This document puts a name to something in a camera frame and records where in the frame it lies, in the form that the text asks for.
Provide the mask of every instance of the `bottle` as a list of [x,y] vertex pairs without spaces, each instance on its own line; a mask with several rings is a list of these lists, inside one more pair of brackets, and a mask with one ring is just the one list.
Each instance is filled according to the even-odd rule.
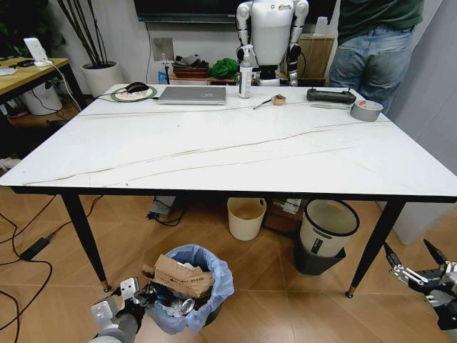
[[240,98],[249,98],[251,96],[251,83],[252,83],[252,64],[251,64],[251,55],[249,50],[253,50],[252,45],[247,44],[243,46],[244,56],[243,61],[240,63],[240,85],[238,90],[238,95]]

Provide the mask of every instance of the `laptop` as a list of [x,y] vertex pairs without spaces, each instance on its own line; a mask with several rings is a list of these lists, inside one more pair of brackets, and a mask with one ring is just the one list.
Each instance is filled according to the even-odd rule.
[[168,86],[157,102],[159,104],[225,105],[226,87]]

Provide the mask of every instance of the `blue trash bag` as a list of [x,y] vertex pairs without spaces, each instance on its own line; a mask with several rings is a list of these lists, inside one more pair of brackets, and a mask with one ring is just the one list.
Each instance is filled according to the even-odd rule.
[[192,310],[185,317],[175,318],[168,315],[158,302],[149,305],[147,314],[155,323],[167,334],[176,334],[183,331],[186,326],[194,333],[198,333],[205,325],[208,315],[215,311],[225,299],[234,292],[233,276],[227,262],[218,259],[215,254],[199,245],[188,244],[177,247],[166,254],[181,263],[190,263],[193,266],[206,268],[213,272],[213,289],[208,302],[199,308],[198,311]]

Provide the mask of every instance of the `television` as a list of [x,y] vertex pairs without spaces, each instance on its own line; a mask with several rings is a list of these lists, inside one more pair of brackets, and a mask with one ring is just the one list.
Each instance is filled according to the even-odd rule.
[[[235,23],[238,5],[245,0],[134,0],[139,21],[163,23]],[[336,0],[308,0],[307,24],[326,16],[330,22]]]

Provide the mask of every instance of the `white marble tabletop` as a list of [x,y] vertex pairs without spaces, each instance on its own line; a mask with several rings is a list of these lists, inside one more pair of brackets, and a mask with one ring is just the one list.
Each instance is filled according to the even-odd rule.
[[[384,115],[312,107],[305,88],[226,89],[226,106],[96,100],[0,184],[457,197],[457,177]],[[253,110],[277,93],[285,105]]]

